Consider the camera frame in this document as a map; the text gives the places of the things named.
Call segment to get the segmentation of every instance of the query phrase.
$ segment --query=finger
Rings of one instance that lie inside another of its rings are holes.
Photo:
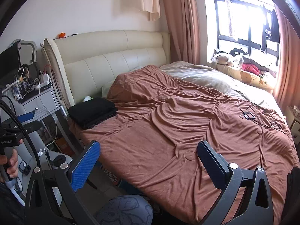
[[[13,149],[13,154],[9,160],[11,166],[13,166],[18,161],[18,152],[16,149]]]
[[[0,155],[0,165],[4,165],[5,163],[7,163],[7,157]]]
[[[13,174],[10,174],[10,178],[13,179],[13,178],[16,178],[18,176],[18,169],[13,173]]]
[[[18,162],[16,162],[13,166],[7,168],[7,174],[13,174],[18,169]]]

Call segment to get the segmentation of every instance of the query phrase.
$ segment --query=hand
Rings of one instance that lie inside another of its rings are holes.
[[[7,157],[4,155],[0,155],[0,165],[4,165],[7,163]],[[10,178],[15,178],[18,175],[18,152],[16,149],[13,149],[13,154],[11,158],[9,159],[8,164],[10,165],[9,168],[7,168],[7,174]],[[4,183],[4,179],[0,176],[0,182]]]

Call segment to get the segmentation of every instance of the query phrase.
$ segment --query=window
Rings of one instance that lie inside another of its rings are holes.
[[[249,56],[263,57],[273,66],[278,66],[279,44],[267,40],[267,55],[260,51],[263,25],[268,20],[271,26],[271,11],[265,18],[262,9],[258,5],[239,0],[232,1],[232,17],[235,18],[235,35],[229,36],[228,9],[225,0],[214,0],[217,14],[217,47],[221,51],[229,53],[237,47],[249,53]]]

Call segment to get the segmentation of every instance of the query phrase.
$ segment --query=pink curtain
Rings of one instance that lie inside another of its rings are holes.
[[[280,65],[273,96],[284,112],[288,106],[300,105],[300,39],[275,6],[280,31]]]
[[[200,63],[196,0],[163,0],[171,36],[171,61]]]

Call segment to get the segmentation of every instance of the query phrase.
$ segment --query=headboard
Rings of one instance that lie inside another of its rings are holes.
[[[86,96],[99,95],[102,86],[120,73],[169,64],[170,37],[167,32],[96,31],[46,38],[42,52],[52,67],[58,99],[68,109]]]

